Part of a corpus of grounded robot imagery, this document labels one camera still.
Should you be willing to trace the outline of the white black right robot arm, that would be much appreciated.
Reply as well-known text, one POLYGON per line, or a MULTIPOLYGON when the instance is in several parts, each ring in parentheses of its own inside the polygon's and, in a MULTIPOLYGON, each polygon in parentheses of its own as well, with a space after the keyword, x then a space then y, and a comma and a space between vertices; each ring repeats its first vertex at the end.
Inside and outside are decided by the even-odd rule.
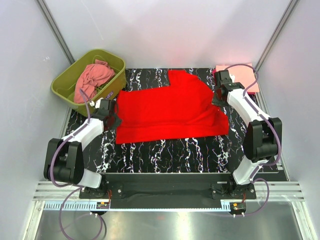
POLYGON ((211 184, 214 200, 241 199, 249 197, 254 190, 254 177, 258 171, 270 165, 270 160, 279 160, 281 155, 282 121, 263 112, 249 97, 245 87, 234 81, 228 70, 216 71, 212 104, 232 107, 246 125, 242 143, 244 156, 225 183, 211 184))

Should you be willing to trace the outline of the red t shirt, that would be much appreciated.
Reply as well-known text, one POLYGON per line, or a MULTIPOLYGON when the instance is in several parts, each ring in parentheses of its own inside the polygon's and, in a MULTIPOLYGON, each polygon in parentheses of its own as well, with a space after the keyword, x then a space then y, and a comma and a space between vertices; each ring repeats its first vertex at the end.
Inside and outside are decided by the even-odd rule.
POLYGON ((213 91, 196 75, 168 71, 169 85, 120 91, 117 144, 223 136, 229 119, 212 104, 213 91))

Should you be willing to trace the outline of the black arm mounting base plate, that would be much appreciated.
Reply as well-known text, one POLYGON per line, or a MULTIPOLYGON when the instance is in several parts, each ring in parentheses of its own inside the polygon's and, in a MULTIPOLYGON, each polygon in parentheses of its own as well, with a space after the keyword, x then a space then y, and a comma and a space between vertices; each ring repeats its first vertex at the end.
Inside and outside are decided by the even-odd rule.
POLYGON ((125 204, 211 206, 221 200, 255 200, 255 192, 240 199, 213 199, 211 185, 225 183, 229 173, 106 173, 107 193, 84 190, 81 199, 120 201, 125 204))

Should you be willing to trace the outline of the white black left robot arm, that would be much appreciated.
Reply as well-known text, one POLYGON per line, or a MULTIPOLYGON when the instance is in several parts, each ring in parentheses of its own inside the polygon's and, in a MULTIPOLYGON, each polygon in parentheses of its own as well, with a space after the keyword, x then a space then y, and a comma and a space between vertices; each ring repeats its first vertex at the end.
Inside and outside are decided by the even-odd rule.
POLYGON ((48 142, 43 175, 59 188, 68 185, 106 194, 108 187, 102 174, 84 167, 84 149, 103 132, 116 130, 122 120, 115 100, 101 98, 93 113, 76 130, 63 138, 48 142))

